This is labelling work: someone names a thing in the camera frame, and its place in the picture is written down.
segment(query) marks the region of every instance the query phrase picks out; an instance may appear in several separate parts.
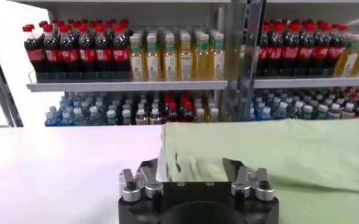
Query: red bottle cap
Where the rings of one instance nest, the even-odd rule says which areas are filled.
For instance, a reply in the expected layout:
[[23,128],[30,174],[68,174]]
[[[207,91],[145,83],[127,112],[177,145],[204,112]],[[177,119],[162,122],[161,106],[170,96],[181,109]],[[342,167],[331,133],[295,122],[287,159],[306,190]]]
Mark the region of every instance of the red bottle cap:
[[103,32],[103,31],[105,30],[105,27],[102,26],[102,25],[98,25],[98,26],[95,28],[95,30],[96,30],[98,33],[100,33],[100,32]]

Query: plastic bottle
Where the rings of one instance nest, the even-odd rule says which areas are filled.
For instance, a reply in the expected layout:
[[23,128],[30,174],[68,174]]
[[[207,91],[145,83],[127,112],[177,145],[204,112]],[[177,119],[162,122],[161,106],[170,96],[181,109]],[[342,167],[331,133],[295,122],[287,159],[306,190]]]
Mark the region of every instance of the plastic bottle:
[[52,112],[48,112],[45,114],[45,127],[56,127],[59,126],[59,120],[52,114]]
[[61,126],[75,126],[74,120],[71,118],[71,115],[67,111],[63,112]]
[[339,104],[333,103],[331,110],[328,112],[328,120],[337,120],[340,118],[340,108]]

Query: white bottle cap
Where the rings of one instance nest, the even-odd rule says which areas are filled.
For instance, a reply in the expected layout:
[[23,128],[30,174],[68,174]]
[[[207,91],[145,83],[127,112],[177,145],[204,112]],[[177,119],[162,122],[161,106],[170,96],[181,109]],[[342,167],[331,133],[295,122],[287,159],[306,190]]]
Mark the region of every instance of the white bottle cap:
[[97,112],[98,112],[98,108],[96,106],[90,107],[90,113],[97,113]]

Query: water bottle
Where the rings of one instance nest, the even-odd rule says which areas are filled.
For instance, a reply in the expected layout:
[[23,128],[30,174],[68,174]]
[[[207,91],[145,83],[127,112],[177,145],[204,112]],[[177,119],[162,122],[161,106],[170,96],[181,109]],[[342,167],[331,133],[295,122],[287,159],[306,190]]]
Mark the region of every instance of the water bottle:
[[75,126],[74,120],[68,111],[63,112],[62,126]]
[[76,126],[87,126],[88,119],[83,115],[82,109],[77,107],[74,109],[75,114],[75,125]]
[[45,114],[45,127],[56,127],[59,126],[59,120],[53,116],[51,112]]

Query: coca-cola bottle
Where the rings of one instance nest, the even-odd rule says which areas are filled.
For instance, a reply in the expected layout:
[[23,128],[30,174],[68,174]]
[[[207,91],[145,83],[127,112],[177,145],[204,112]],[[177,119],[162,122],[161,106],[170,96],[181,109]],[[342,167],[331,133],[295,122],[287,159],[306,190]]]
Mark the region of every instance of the coca-cola bottle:
[[333,24],[330,32],[330,47],[324,62],[325,73],[332,76],[336,63],[344,51],[346,38],[344,33],[349,28],[347,25]]
[[268,24],[264,24],[262,28],[262,36],[260,37],[259,44],[259,56],[258,56],[258,77],[263,77],[266,75],[266,59],[267,59],[267,46],[269,43],[268,32],[270,30],[270,26]]
[[44,46],[39,37],[36,37],[32,33],[31,26],[24,26],[22,30],[25,34],[24,46],[29,57],[30,62],[35,70],[35,75],[38,82],[46,80],[46,57],[44,52]]
[[80,54],[77,40],[69,33],[68,26],[60,27],[60,48],[67,68],[67,79],[80,79]]
[[49,80],[63,80],[65,78],[65,66],[62,51],[60,50],[59,36],[53,32],[52,25],[44,26],[44,48],[48,60],[48,70],[54,72],[48,74]]
[[308,64],[313,52],[313,46],[315,45],[314,31],[315,25],[308,23],[299,36],[299,53],[294,66],[296,68],[296,76],[305,76],[308,74]]
[[309,65],[310,75],[312,76],[323,75],[322,67],[330,44],[330,30],[330,25],[322,23],[320,33],[315,35],[315,47],[313,48]]
[[79,27],[79,52],[80,59],[82,60],[82,66],[85,73],[83,73],[82,79],[96,79],[97,60],[94,48],[94,40],[88,34],[87,26],[81,25]]
[[113,59],[110,48],[110,40],[105,35],[105,28],[102,25],[96,27],[95,53],[98,61],[99,70],[102,71],[100,79],[113,79]]
[[294,61],[299,52],[299,31],[300,25],[291,24],[290,31],[283,39],[281,75],[294,75]]
[[279,74],[279,63],[282,55],[282,31],[283,25],[275,23],[274,32],[269,39],[267,49],[266,76],[277,76]]

